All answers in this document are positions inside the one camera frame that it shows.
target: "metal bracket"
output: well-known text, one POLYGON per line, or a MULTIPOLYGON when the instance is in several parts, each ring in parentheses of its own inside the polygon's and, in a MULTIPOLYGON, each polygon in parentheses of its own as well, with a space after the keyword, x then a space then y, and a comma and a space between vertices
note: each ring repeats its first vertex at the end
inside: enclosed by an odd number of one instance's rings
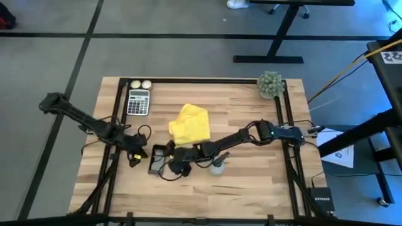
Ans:
POLYGON ((192 223, 194 225, 207 225, 209 224, 209 219, 205 217, 196 217, 193 220, 189 220, 184 223, 192 223))
POLYGON ((133 221, 133 213, 128 212, 125 226, 135 226, 135 225, 136 222, 133 221))
POLYGON ((275 219, 274 215, 267 215, 268 221, 266 222, 265 226, 275 226, 275 219))

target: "succulent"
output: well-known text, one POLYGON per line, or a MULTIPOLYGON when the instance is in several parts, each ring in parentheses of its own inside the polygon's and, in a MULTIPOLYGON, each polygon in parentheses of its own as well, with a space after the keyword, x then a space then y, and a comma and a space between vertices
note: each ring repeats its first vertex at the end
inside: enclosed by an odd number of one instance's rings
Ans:
POLYGON ((273 99, 285 91, 285 83, 277 72, 265 72, 257 80, 259 93, 262 97, 273 99))

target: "phone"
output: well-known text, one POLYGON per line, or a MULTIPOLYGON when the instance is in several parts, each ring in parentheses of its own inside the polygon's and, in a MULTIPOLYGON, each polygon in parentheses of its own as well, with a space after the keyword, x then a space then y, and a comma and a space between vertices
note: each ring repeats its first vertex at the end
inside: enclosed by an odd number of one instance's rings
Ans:
POLYGON ((166 160, 166 146, 165 145, 157 145, 155 144, 152 147, 152 157, 149 162, 148 173, 152 175, 159 175, 159 170, 161 170, 161 175, 163 175, 163 168, 166 160))

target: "black desk frame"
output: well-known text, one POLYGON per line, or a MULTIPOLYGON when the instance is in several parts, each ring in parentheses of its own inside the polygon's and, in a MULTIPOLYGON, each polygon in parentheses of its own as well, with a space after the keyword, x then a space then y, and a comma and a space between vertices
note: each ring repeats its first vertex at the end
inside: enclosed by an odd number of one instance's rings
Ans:
MULTIPOLYGON (((402 29, 400 29, 397 33, 395 33, 392 37, 390 37, 389 40, 381 42, 379 47, 386 46, 392 42, 398 41, 402 39, 402 29)), ((377 74, 382 73, 380 67, 376 64, 378 61, 382 61, 382 57, 379 55, 372 56, 370 59, 371 63, 374 65, 374 69, 376 70, 377 74)), ((387 92, 388 97, 395 96, 395 93, 392 92, 387 92)), ((392 131, 395 130, 396 127, 402 126, 402 118, 401 115, 397 113, 397 110, 394 108, 391 108, 389 110, 386 110, 385 112, 379 113, 378 115, 374 116, 372 119, 369 119, 366 122, 363 122, 362 124, 345 131, 343 134, 327 141, 326 143, 320 145, 318 147, 320 151, 321 157, 327 156, 329 154, 332 154, 338 150, 341 150, 343 148, 346 148, 357 141, 368 138, 374 134, 377 134, 379 132, 383 131, 392 131)), ((382 170, 382 167, 380 165, 380 162, 386 161, 389 159, 393 159, 397 157, 399 167, 402 170, 402 156, 397 156, 401 155, 401 153, 395 153, 391 148, 386 148, 380 151, 375 151, 374 146, 372 145, 371 140, 368 138, 371 151, 373 152, 374 159, 376 160, 376 164, 379 170, 379 173, 376 174, 376 178, 378 180, 381 192, 383 193, 383 198, 384 201, 388 204, 394 203, 394 198, 391 194, 391 190, 389 189, 387 179, 384 175, 384 172, 382 170)))
MULTIPOLYGON (((124 87, 127 87, 134 78, 120 78, 116 99, 113 107, 112 120, 116 120, 119 103, 121 102, 122 91, 124 87)), ((243 84, 256 84, 256 80, 243 80, 243 79, 191 79, 191 78, 178 78, 178 79, 150 79, 154 83, 243 83, 243 84)), ((125 98, 129 95, 129 89, 126 89, 125 98)), ((290 98, 287 86, 285 85, 285 91, 283 92, 286 115, 288 118, 289 125, 293 125, 293 116, 290 106, 290 98)), ((281 102, 279 97, 274 99, 275 106, 277 110, 278 123, 284 123, 281 102)), ((124 101, 123 109, 127 108, 127 102, 124 101)), ((126 111, 122 111, 121 123, 126 123, 126 111)), ((305 184, 305 178, 303 174, 302 160, 300 157, 300 149, 290 147, 286 141, 282 141, 282 149, 285 157, 285 168, 286 175, 289 185, 289 195, 291 200, 291 207, 294 219, 288 220, 276 220, 272 215, 267 215, 266 219, 223 219, 223 218, 163 218, 163 217, 134 217, 132 212, 128 212, 126 217, 110 217, 109 212, 111 209, 112 195, 114 189, 114 183, 116 181, 117 175, 117 163, 119 161, 119 156, 121 150, 119 148, 115 149, 115 152, 111 154, 111 147, 106 145, 104 149, 104 155, 102 158, 102 163, 100 166, 100 172, 98 177, 98 184, 106 183, 109 179, 109 186, 106 191, 106 200, 102 213, 99 213, 99 200, 100 195, 96 196, 95 202, 92 205, 92 211, 90 214, 79 213, 72 214, 62 217, 48 217, 48 218, 36 218, 28 220, 17 220, 10 222, 0 222, 0 225, 7 226, 29 226, 29 225, 43 225, 43 226, 53 226, 53 225, 94 225, 96 223, 104 223, 104 226, 108 226, 109 222, 124 223, 126 226, 134 226, 136 222, 162 222, 162 223, 192 223, 195 225, 205 225, 208 223, 251 223, 251 224, 265 224, 265 226, 275 226, 276 224, 293 224, 293 225, 379 225, 376 223, 365 223, 356 222, 351 220, 339 220, 333 217, 323 217, 321 216, 320 207, 315 203, 314 199, 311 197, 307 190, 305 184), (293 148, 295 154, 295 164, 296 170, 292 166, 289 149, 293 148), (112 159, 112 163, 108 169, 108 161, 112 159), (303 197, 303 207, 306 216, 301 216, 299 214, 295 183, 298 185, 302 197, 303 197)))
MULTIPOLYGON (((289 8, 286 11, 285 17, 279 27, 278 32, 269 48, 266 56, 244 56, 236 55, 233 56, 234 63, 304 63, 303 57, 301 56, 277 56, 277 52, 282 44, 282 41, 286 37, 292 22, 295 20, 299 8, 303 6, 301 2, 303 1, 264 1, 264 0, 250 0, 250 3, 270 3, 270 4, 289 4, 289 8)), ((334 5, 325 3, 325 1, 312 1, 306 0, 306 4, 314 5, 334 5)), ((337 4, 338 6, 353 6, 348 0, 340 0, 337 4)))
MULTIPOLYGON (((113 118, 117 118, 117 111, 119 109, 119 103, 121 102, 121 97, 122 97, 122 90, 124 87, 127 87, 128 84, 130 84, 135 78, 120 78, 119 80, 119 85, 117 89, 117 95, 114 103, 114 108, 113 108, 113 118)), ((233 84, 256 84, 256 80, 244 80, 244 79, 191 79, 191 78, 154 78, 150 79, 151 82, 153 83, 233 83, 233 84)), ((128 98, 129 96, 129 89, 126 89, 126 94, 125 98, 128 98)), ((291 112, 291 106, 290 106, 290 98, 289 98, 289 93, 288 89, 285 86, 285 91, 283 92, 283 97, 285 101, 285 107, 286 107, 286 115, 289 121, 289 125, 293 125, 293 116, 291 112)), ((280 124, 284 123, 283 115, 282 115, 282 110, 281 110, 281 103, 279 97, 276 97, 274 99, 275 101, 275 106, 276 106, 276 111, 277 111, 277 116, 278 116, 278 122, 280 124)), ((127 108, 127 102, 124 101, 124 107, 123 109, 127 108)), ((127 119, 127 113, 124 110, 122 112, 121 116, 121 123, 125 124, 127 119)), ((299 216, 299 209, 298 209, 298 204, 297 204, 297 199, 296 199, 296 189, 295 189, 295 183, 298 185, 299 189, 301 190, 302 193, 308 194, 308 190, 306 187, 306 182, 305 182, 305 177, 303 173, 303 166, 302 166, 302 160, 300 157, 300 148, 293 148, 294 153, 295 153, 295 162, 296 162, 296 170, 293 169, 292 164, 291 164, 291 158, 290 158, 290 153, 289 153, 289 148, 290 146, 288 145, 287 142, 283 141, 282 142, 282 147, 283 147, 283 154, 285 157, 285 168, 286 168, 286 174, 287 174, 287 179, 288 179, 288 185, 289 185, 289 192, 290 192, 290 200, 291 200, 291 205, 292 205, 292 212, 293 216, 297 217, 299 216)), ((100 183, 103 178, 105 177, 106 174, 106 168, 107 168, 107 162, 110 158, 110 151, 111 147, 106 146, 105 147, 105 153, 102 159, 102 164, 100 166, 100 172, 99 172, 99 177, 98 177, 98 183, 100 183)), ((113 196, 113 189, 114 189, 114 182, 116 180, 116 175, 117 175, 117 162, 119 161, 119 156, 120 156, 121 150, 116 148, 115 153, 112 154, 112 159, 114 160, 111 164, 111 170, 112 170, 112 175, 110 176, 109 179, 109 186, 107 187, 106 191, 106 202, 104 205, 103 209, 103 214, 108 215, 110 212, 110 207, 111 207, 111 202, 112 202, 112 196, 113 196)), ((92 207, 91 214, 96 214, 98 213, 98 208, 99 208, 99 199, 100 196, 96 198, 96 201, 94 203, 94 206, 92 207)), ((314 202, 313 198, 310 195, 303 195, 303 207, 306 213, 306 216, 311 217, 312 210, 314 212, 319 212, 320 207, 314 202)), ((205 221, 208 221, 210 223, 215 223, 216 219, 203 219, 205 221)), ((248 222, 249 219, 238 219, 241 221, 248 222)), ((189 219, 183 219, 180 220, 179 222, 188 222, 189 219)), ((200 219, 192 219, 190 222, 193 221, 200 221, 200 219)), ((264 223, 266 219, 260 220, 260 223, 264 223)))

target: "black floor stripe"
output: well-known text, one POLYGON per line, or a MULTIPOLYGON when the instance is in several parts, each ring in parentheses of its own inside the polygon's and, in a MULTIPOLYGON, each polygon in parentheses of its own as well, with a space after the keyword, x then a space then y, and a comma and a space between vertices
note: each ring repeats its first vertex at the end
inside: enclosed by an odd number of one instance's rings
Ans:
MULTIPOLYGON (((237 35, 237 34, 120 34, 97 33, 93 38, 182 38, 182 39, 233 39, 233 40, 273 40, 275 35, 237 35)), ((322 36, 322 35, 288 35, 284 40, 305 41, 374 41, 387 40, 388 36, 322 36)))
MULTIPOLYGON (((83 33, 0 33, 0 37, 16 38, 85 38, 83 33)), ((241 34, 135 34, 135 33, 97 33, 90 38, 183 38, 183 39, 230 39, 230 40, 273 40, 275 35, 241 34)), ((284 40, 303 41, 374 41, 387 40, 389 36, 349 36, 349 35, 288 35, 284 40)))
POLYGON ((85 33, 18 33, 2 32, 0 37, 12 38, 85 38, 85 33))
MULTIPOLYGON (((85 35, 85 40, 82 43, 81 50, 79 52, 77 60, 75 61, 75 65, 74 65, 73 71, 71 73, 70 80, 68 81, 67 87, 65 89, 65 96, 66 96, 67 99, 69 99, 71 97, 72 91, 73 91, 74 86, 75 86, 75 82, 77 81, 77 77, 78 77, 78 74, 80 72, 81 65, 82 65, 82 62, 83 62, 84 57, 85 57, 85 53, 86 53, 86 51, 88 49, 88 45, 89 45, 89 41, 90 41, 90 35, 94 32, 96 22, 97 22, 97 20, 99 18, 99 14, 101 13, 103 2, 104 2, 104 0, 98 0, 97 6, 96 6, 96 9, 95 9, 95 13, 94 13, 94 15, 92 17, 92 20, 91 20, 90 24, 89 24, 87 34, 85 35)), ((18 220, 25 220, 25 219, 28 218, 28 216, 30 214, 32 204, 33 204, 33 202, 35 200, 36 193, 38 192, 40 183, 41 183, 43 175, 45 173, 46 166, 47 166, 49 158, 50 158, 50 154, 52 153, 53 146, 55 145, 57 134, 58 134, 58 132, 60 130, 60 126, 62 125, 62 121, 63 121, 63 116, 62 115, 56 116, 55 122, 53 123, 52 129, 51 129, 50 134, 48 136, 48 140, 47 140, 47 142, 45 144, 45 148, 44 148, 44 150, 42 152, 42 155, 40 157, 38 167, 37 167, 37 169, 35 171, 35 175, 34 175, 34 177, 32 179, 31 185, 30 185, 30 187, 28 189, 28 192, 27 192, 27 194, 25 196, 23 206, 21 207, 21 210, 19 212, 18 220)))

